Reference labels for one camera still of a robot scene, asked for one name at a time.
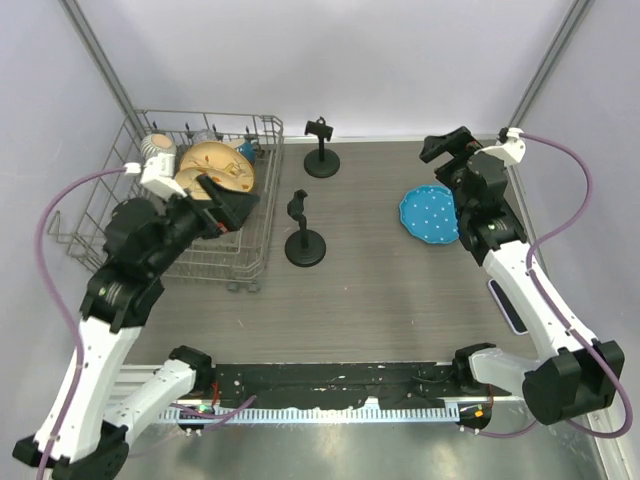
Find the phone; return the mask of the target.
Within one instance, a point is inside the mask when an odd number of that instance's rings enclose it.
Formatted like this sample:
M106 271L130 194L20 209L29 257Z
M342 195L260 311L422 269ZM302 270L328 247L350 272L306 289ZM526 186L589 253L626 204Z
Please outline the phone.
M511 331L517 336L527 335L527 327L500 285L494 279L491 279L487 287Z

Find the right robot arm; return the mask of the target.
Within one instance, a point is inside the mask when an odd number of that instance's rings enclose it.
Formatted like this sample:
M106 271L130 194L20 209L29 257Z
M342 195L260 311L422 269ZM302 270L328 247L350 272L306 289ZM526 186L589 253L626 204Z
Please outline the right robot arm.
M460 349L451 380L465 395L491 385L524 399L535 420L552 425L606 409L623 398L625 355L602 342L571 311L534 258L524 227L505 198L507 169L520 163L528 135L503 128L495 145L483 147L466 127L428 136L419 158L448 154L434 171L449 188L459 238L526 327L535 359L508 354L489 343Z

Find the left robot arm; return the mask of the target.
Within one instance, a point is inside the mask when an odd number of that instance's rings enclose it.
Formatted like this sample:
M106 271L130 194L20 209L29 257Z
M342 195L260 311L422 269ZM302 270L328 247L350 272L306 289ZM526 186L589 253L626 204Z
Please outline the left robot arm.
M119 203L105 229L106 260L90 278L80 317L74 319L46 269L36 259L51 297L71 331L74 353L45 422L16 442L12 455L34 467L37 478L113 479L136 438L171 403L205 397L214 384L209 355L179 346L150 380L115 408L108 408L121 366L164 291L162 277L197 239L242 228L259 196L197 177L207 199L172 193L157 210L145 198Z

